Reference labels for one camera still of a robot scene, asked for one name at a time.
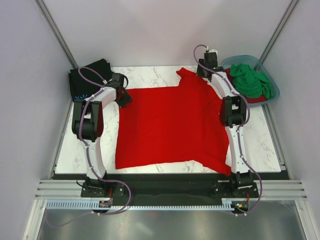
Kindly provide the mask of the blue plastic basin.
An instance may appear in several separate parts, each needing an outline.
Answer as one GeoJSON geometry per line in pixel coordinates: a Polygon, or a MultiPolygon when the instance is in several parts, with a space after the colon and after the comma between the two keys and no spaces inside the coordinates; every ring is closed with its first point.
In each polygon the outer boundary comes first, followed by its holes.
{"type": "Polygon", "coordinates": [[[267,101],[260,102],[260,103],[249,103],[249,105],[251,107],[266,105],[266,104],[274,102],[275,100],[277,100],[279,98],[280,90],[279,90],[277,84],[275,83],[275,81],[273,80],[273,78],[271,77],[271,75],[269,74],[267,69],[263,66],[263,64],[260,63],[260,61],[256,57],[254,57],[252,55],[236,55],[236,56],[228,57],[221,62],[221,66],[224,69],[230,68],[231,65],[239,65],[239,64],[250,65],[257,72],[261,72],[261,73],[266,74],[266,76],[268,77],[269,81],[272,84],[272,90],[274,92],[274,97],[268,99],[267,101]]]}

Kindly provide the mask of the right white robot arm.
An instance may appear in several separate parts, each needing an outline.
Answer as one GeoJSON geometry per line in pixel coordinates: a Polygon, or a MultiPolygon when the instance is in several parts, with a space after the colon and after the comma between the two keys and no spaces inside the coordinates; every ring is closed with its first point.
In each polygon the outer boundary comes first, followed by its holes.
{"type": "Polygon", "coordinates": [[[244,125],[250,111],[247,102],[228,80],[222,67],[218,66],[217,51],[206,49],[203,58],[197,60],[196,75],[208,79],[222,98],[219,120],[225,127],[231,154],[229,191],[235,197],[242,196],[253,186],[253,175],[246,161],[244,125]]]}

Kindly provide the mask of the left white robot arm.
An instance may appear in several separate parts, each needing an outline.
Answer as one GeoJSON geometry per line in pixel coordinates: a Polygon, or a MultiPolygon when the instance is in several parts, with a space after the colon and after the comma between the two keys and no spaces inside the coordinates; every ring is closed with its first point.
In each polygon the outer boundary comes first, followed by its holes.
{"type": "Polygon", "coordinates": [[[128,84],[127,76],[113,73],[111,80],[102,80],[97,92],[74,101],[71,129],[82,143],[86,160],[82,195],[104,197],[110,191],[112,181],[107,180],[101,150],[101,136],[104,131],[103,109],[113,102],[120,108],[131,103],[132,97],[126,90],[128,84]]]}

